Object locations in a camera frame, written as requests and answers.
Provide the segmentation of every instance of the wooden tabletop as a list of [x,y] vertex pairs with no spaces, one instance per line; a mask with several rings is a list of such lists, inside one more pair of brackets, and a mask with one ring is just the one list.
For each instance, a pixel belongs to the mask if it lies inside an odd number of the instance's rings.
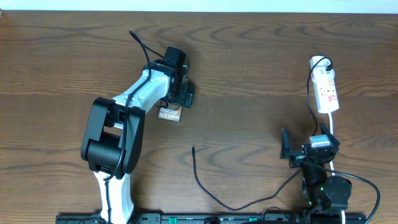
[[[382,199],[373,223],[398,212],[398,16],[6,11],[0,18],[0,223],[53,223],[60,213],[101,209],[97,180],[80,157],[92,102],[112,98],[141,75],[146,60],[131,38],[190,57],[196,86],[181,123],[147,116],[132,197],[139,208],[227,212],[272,195],[296,170],[279,159],[281,129],[306,143],[309,59],[333,59],[341,147],[335,169],[374,182]],[[150,54],[151,60],[157,59]],[[316,110],[312,94],[311,103]],[[328,124],[325,114],[316,113]],[[352,180],[350,212],[369,215],[376,194]],[[270,206],[306,206],[301,174]]]

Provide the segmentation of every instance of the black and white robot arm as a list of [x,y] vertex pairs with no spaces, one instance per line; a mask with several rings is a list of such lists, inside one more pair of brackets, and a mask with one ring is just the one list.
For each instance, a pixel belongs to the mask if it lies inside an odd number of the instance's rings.
[[[192,104],[194,89],[187,79],[182,81],[188,69],[183,65],[185,57],[182,50],[168,47],[164,58],[144,66],[140,79],[123,94],[112,100],[99,97],[93,103],[81,158],[88,161],[90,170],[98,179],[103,204],[101,218],[107,222],[108,214],[111,214],[112,223],[125,224],[134,209],[130,173],[141,153],[145,114],[160,99],[188,108]],[[126,104],[129,95],[131,100]],[[126,105],[128,118],[127,126],[124,127]],[[104,131],[105,126],[126,131],[117,136]]]

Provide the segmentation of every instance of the white background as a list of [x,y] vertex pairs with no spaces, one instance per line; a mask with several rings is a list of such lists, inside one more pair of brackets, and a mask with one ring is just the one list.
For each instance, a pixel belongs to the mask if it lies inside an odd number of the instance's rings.
[[398,0],[0,0],[3,10],[394,13]]

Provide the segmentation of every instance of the wood grain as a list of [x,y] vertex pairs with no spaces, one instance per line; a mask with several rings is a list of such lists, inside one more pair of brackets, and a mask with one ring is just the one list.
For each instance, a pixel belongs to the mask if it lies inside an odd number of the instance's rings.
[[[101,209],[79,150],[93,100],[120,94],[141,74],[144,54],[128,29],[159,52],[186,51],[196,86],[181,123],[148,113],[132,177],[136,206],[226,212],[196,185],[192,144],[202,184],[223,202],[272,195],[295,172],[279,159],[281,129],[298,144],[312,132],[305,81],[309,58],[322,54],[333,59],[340,99],[335,167],[376,183],[382,201],[373,223],[396,223],[398,16],[40,11],[0,18],[0,223]],[[303,206],[300,189],[296,178],[243,212]],[[353,180],[350,211],[369,214],[375,199]]]

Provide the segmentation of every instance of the white power strip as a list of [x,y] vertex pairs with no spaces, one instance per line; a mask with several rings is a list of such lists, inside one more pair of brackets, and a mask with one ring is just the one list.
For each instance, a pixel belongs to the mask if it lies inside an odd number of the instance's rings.
[[[310,60],[311,68],[322,58],[323,56],[312,57]],[[323,59],[311,74],[319,113],[331,113],[339,108],[334,80],[335,71],[333,69],[326,71],[326,67],[330,64],[331,61],[327,58]]]

